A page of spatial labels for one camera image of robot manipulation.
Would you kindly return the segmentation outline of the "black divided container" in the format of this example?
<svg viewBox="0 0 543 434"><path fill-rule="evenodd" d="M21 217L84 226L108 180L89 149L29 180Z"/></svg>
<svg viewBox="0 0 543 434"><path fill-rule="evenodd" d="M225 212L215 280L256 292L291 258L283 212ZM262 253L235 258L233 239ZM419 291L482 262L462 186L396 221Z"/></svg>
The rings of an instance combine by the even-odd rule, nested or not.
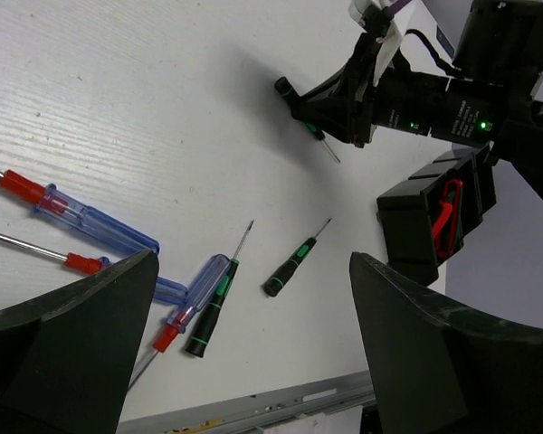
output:
<svg viewBox="0 0 543 434"><path fill-rule="evenodd" d="M376 199L389 267L424 286L438 279L439 267L449 259L437 258L432 232L444 185L453 178L463 181L463 238L455 254L497 202L489 153L487 146L448 151Z"/></svg>

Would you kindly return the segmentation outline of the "green black precision screwdriver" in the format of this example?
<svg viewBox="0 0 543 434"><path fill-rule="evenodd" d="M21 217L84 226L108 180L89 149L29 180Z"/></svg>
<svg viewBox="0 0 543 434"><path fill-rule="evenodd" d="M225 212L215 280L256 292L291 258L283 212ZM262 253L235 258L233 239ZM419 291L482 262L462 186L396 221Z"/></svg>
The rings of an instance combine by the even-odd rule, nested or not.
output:
<svg viewBox="0 0 543 434"><path fill-rule="evenodd" d="M209 299L203 313L201 314L195 328L188 338L184 351L194 357L203 358L205 350L209 345L210 339L218 323L219 316L223 309L224 301L227 298L229 290L233 284L235 274L239 268L240 261L238 260L239 254L243 248L243 245L250 234L254 220L251 220L248 224L242 239L236 248L234 255L230 261L230 267L225 272L220 283L218 284L213 295Z"/></svg>
<svg viewBox="0 0 543 434"><path fill-rule="evenodd" d="M298 103L300 102L300 95L293 88L291 83L287 80L286 77L278 78L274 83L275 90L280 94L281 98L286 102L290 109L295 109ZM323 131L318 129L316 126L310 123L305 123L301 121L301 124L306 127L306 129L314 136L314 138L322 144L324 149L328 152L330 157L338 164L341 163L340 159L330 147L327 142L326 135Z"/></svg>

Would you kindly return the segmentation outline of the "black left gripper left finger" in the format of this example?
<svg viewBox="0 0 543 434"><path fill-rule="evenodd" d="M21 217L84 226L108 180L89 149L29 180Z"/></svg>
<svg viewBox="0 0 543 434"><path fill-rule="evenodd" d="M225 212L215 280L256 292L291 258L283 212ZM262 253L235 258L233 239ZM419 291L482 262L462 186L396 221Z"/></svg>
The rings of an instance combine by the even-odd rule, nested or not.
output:
<svg viewBox="0 0 543 434"><path fill-rule="evenodd" d="M113 433L158 274L143 250L0 310L0 433Z"/></svg>

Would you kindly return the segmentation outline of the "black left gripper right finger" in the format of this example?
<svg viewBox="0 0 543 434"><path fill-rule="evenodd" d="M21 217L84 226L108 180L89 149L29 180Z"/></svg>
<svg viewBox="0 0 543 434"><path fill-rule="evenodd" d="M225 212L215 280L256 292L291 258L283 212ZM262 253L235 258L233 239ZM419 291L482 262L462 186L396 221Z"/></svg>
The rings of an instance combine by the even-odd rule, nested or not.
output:
<svg viewBox="0 0 543 434"><path fill-rule="evenodd" d="M543 433L543 329L355 252L349 276L386 433Z"/></svg>

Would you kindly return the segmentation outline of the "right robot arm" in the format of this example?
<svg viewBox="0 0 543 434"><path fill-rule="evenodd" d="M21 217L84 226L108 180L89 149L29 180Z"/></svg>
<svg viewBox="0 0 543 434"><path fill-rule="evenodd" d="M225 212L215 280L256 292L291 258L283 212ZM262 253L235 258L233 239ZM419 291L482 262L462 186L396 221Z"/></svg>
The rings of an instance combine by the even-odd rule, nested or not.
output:
<svg viewBox="0 0 543 434"><path fill-rule="evenodd" d="M275 88L313 133L363 147L377 127L489 148L543 199L543 1L475 1L442 76L413 71L395 19L355 1L362 34L332 77L304 95ZM349 275L385 433L543 433L543 329L468 307L366 253Z"/></svg>

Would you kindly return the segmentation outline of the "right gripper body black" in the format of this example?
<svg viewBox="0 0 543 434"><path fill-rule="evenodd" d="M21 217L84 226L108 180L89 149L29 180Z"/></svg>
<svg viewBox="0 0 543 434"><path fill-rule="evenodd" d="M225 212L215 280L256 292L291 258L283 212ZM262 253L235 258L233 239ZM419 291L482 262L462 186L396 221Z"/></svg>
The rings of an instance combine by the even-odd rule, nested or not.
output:
<svg viewBox="0 0 543 434"><path fill-rule="evenodd" d="M300 95L291 116L310 123L337 141L363 148L372 141L378 125L386 123L389 93L385 84L367 85L368 36L362 33L345 63L329 79L313 90Z"/></svg>

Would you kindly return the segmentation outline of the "red black utility knife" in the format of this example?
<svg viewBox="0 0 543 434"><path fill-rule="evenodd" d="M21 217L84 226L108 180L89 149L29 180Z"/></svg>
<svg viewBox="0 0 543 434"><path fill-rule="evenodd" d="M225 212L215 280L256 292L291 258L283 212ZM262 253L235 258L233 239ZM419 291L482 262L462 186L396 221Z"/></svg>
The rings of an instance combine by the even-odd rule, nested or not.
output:
<svg viewBox="0 0 543 434"><path fill-rule="evenodd" d="M439 201L440 214L435 220L432 232L435 253L438 259L450 258L462 244L462 187L459 179L448 180Z"/></svg>

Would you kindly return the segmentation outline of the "aluminium frame rail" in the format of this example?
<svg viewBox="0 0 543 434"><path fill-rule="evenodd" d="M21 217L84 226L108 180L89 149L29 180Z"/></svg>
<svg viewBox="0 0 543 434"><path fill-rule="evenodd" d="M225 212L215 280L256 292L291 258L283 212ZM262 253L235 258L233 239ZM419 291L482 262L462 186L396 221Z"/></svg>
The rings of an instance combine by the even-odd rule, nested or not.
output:
<svg viewBox="0 0 543 434"><path fill-rule="evenodd" d="M118 433L235 433L292 421L300 416L373 407L376 395L368 371L259 392L186 410L121 422Z"/></svg>

